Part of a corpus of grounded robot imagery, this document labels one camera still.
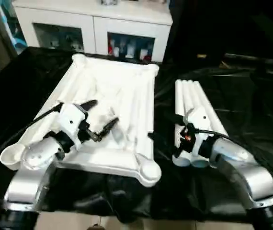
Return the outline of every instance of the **floor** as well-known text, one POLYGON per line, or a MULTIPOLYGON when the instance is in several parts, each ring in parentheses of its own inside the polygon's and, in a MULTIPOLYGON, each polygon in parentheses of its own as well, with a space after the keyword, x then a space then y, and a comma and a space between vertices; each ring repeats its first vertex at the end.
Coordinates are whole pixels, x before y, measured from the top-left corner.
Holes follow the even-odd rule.
POLYGON ((37 222, 37 230, 86 230, 89 226, 100 224, 106 230, 252 230, 249 224, 170 221, 139 219, 130 225, 122 225, 114 217, 99 217, 66 212, 42 212, 37 222))

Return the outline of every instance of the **black cable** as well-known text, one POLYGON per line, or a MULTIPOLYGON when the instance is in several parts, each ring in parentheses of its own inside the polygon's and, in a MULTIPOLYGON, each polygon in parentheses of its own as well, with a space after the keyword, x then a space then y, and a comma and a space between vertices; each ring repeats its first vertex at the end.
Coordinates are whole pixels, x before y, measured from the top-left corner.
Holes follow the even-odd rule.
POLYGON ((59 112, 60 109, 61 109, 61 107, 62 107, 62 105, 63 105, 63 103, 60 103, 60 104, 56 105, 55 107, 51 108, 50 110, 48 110, 47 112, 43 113, 42 115, 40 115, 39 117, 37 117, 36 119, 34 119, 32 122, 30 122, 29 124, 27 124, 24 128, 22 128, 19 131, 17 131, 13 136, 11 136, 9 139, 7 139, 0 146, 0 152, 2 152, 13 139, 15 139, 16 137, 18 137, 19 135, 21 135, 23 132, 25 132, 26 129, 29 128, 30 126, 32 126, 34 123, 36 123, 39 120, 43 119, 44 117, 46 117, 47 115, 49 115, 52 112, 59 112))
POLYGON ((210 130, 202 130, 202 129, 197 129, 197 128, 195 129, 195 132, 196 132, 196 133, 207 133, 207 134, 217 135, 217 136, 219 136, 219 137, 221 137, 221 138, 225 138, 225 139, 227 139, 227 140, 230 140, 230 141, 232 141, 233 143, 235 143, 235 144, 240 145, 240 146, 243 147, 243 145, 242 145, 241 143, 239 143, 239 142, 236 141, 235 139, 230 138, 230 137, 228 137, 227 135, 222 134, 222 133, 218 133, 218 132, 210 131, 210 130))

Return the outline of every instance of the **white tray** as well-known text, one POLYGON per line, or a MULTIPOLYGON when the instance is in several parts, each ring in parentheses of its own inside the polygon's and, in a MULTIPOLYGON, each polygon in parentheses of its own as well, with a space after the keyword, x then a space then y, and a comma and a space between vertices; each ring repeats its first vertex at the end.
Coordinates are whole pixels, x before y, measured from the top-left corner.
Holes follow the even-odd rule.
MULTIPOLYGON (((101 142, 85 142, 79 151, 71 148, 60 167, 135 177, 144 186, 153 186, 160 179, 161 170, 153 160, 153 142, 147 133, 153 131, 154 78, 159 67, 82 54, 75 54, 72 59, 72 65, 36 117, 59 101, 81 104, 98 99, 112 107, 119 122, 101 142), (118 133, 124 136, 116 139, 118 133)), ((57 115, 51 113, 28 128, 17 144, 28 146, 47 132, 57 130, 57 115)))

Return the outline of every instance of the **white tube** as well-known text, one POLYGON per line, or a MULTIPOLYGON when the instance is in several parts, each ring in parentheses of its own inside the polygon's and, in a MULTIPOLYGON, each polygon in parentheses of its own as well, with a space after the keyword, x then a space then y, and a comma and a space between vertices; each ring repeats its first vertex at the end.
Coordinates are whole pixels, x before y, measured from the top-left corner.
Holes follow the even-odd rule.
POLYGON ((137 130, 136 152, 141 153, 148 159, 153 158, 153 142, 148 137, 148 131, 153 131, 153 112, 154 112, 154 87, 155 77, 159 67, 154 64, 145 66, 146 70, 141 75, 142 81, 140 95, 140 113, 137 130))
POLYGON ((188 81, 187 85, 189 87, 190 96, 191 96, 191 99, 193 102, 193 108, 196 109, 196 108, 202 106, 202 102, 200 101, 200 98, 199 98, 197 91, 194 87, 193 81, 188 81))
POLYGON ((195 88, 199 98, 201 99, 201 103, 202 103, 203 107, 205 108, 205 111, 210 119, 212 129, 215 132, 219 132, 219 133, 228 135, 228 133, 224 129, 221 121, 219 120, 217 114, 215 113, 210 101, 208 100, 200 83, 198 81, 194 81, 193 85, 194 85, 194 88, 195 88))
MULTIPOLYGON (((184 101, 183 101, 183 83, 181 80, 176 80, 175 82, 175 113, 181 116, 184 116, 184 101)), ((179 147, 180 145, 180 131, 183 129, 183 126, 175 125, 175 146, 179 147)), ((191 155, 185 151, 182 151, 178 158, 172 156, 172 161, 175 165, 179 167, 189 166, 191 164, 190 159, 191 155)))
POLYGON ((139 117, 137 123, 137 145, 136 152, 144 156, 147 156, 148 153, 144 152, 145 143, 147 139, 147 101, 148 101, 148 87, 147 81, 142 82, 139 87, 139 117))
POLYGON ((189 89, 189 85, 192 84, 193 82, 191 80, 189 81, 183 80, 182 83, 183 83, 184 114, 186 114, 190 109, 194 108, 191 91, 189 89))
MULTIPOLYGON (((148 108, 147 108, 147 132, 154 131, 154 98, 155 98, 155 78, 151 77, 148 81, 148 108)), ((153 140, 147 136, 146 151, 148 151, 149 159, 154 157, 153 140)))

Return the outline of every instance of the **black tablecloth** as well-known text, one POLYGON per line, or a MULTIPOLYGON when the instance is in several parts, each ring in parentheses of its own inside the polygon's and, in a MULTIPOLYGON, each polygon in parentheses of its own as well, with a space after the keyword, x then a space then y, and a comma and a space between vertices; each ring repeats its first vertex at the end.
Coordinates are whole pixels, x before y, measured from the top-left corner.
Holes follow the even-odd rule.
MULTIPOLYGON (((0 144, 33 120, 71 64, 70 52, 28 48, 0 73, 0 144)), ((212 69, 184 73, 161 66, 155 87, 155 131, 173 142, 174 126, 164 111, 174 111, 176 79, 200 81, 225 129, 248 146, 273 174, 273 77, 264 72, 212 69)), ((152 188, 136 179, 59 169, 44 210, 116 215, 120 221, 214 219, 246 221, 229 182, 212 168, 179 168, 155 144, 162 178, 152 188)), ((14 172, 0 163, 0 207, 14 172)))

